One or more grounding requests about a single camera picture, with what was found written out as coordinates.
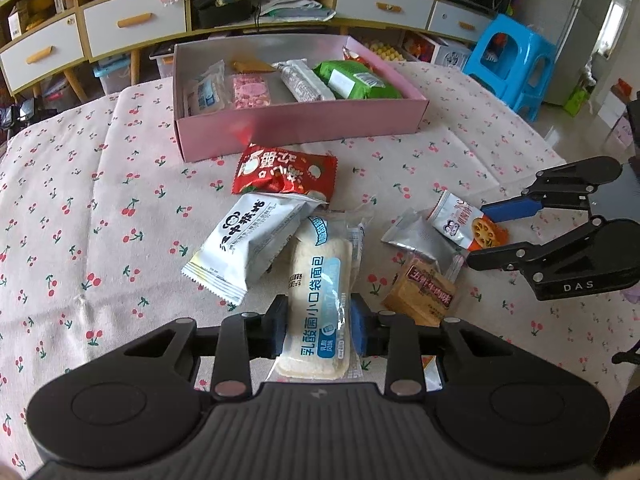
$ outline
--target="silver screw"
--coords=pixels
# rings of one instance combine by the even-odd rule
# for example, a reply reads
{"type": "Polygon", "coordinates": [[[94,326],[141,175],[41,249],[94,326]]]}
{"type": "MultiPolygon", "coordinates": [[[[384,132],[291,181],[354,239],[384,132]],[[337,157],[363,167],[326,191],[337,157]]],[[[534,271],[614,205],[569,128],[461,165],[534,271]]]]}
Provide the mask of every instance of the silver screw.
{"type": "Polygon", "coordinates": [[[391,391],[398,397],[417,395],[422,391],[420,383],[411,379],[399,379],[391,383],[391,391]]]}
{"type": "Polygon", "coordinates": [[[220,397],[237,397],[245,393],[246,386],[240,381],[222,381],[213,388],[220,397]]]}

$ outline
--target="white drawer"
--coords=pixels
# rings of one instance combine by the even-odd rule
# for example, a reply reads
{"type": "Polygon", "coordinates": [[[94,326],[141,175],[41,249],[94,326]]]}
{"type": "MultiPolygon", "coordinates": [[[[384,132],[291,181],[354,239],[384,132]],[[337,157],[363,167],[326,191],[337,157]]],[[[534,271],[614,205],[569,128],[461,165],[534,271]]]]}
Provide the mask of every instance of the white drawer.
{"type": "Polygon", "coordinates": [[[12,92],[83,57],[75,14],[24,37],[0,54],[12,92]]]}
{"type": "Polygon", "coordinates": [[[426,28],[433,0],[337,0],[341,18],[426,28]]]}
{"type": "Polygon", "coordinates": [[[428,31],[477,43],[491,18],[442,1],[436,2],[428,31]]]}
{"type": "Polygon", "coordinates": [[[187,31],[184,0],[108,0],[84,9],[92,59],[187,31]]]}

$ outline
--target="refrigerator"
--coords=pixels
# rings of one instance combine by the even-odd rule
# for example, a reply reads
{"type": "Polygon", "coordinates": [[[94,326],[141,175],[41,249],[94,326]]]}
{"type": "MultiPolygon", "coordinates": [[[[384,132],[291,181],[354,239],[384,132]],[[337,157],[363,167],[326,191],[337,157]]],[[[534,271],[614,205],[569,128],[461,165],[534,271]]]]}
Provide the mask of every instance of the refrigerator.
{"type": "Polygon", "coordinates": [[[517,0],[516,18],[557,47],[544,101],[564,105],[591,58],[611,0],[517,0]]]}

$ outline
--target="green snack package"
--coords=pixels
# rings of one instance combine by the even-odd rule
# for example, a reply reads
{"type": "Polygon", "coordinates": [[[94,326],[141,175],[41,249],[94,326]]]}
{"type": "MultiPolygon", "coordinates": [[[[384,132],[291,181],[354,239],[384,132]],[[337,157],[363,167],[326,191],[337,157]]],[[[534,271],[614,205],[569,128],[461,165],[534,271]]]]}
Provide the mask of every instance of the green snack package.
{"type": "Polygon", "coordinates": [[[329,60],[314,68],[316,75],[344,99],[401,99],[402,94],[357,61],[329,60]]]}

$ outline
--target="blue plastic stool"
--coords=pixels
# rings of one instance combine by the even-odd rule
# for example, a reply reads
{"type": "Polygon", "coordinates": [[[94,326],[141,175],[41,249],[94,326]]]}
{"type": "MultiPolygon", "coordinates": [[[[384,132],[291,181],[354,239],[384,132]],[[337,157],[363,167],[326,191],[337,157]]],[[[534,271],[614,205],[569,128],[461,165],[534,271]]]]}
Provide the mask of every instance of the blue plastic stool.
{"type": "Polygon", "coordinates": [[[555,45],[508,16],[499,14],[478,41],[463,72],[476,79],[515,112],[529,107],[527,119],[533,121],[551,81],[555,57],[555,45]],[[497,59],[493,56],[492,59],[485,53],[493,37],[500,33],[506,34],[508,40],[500,56],[497,59]],[[544,60],[544,68],[538,82],[532,86],[529,79],[540,60],[544,60]]]}

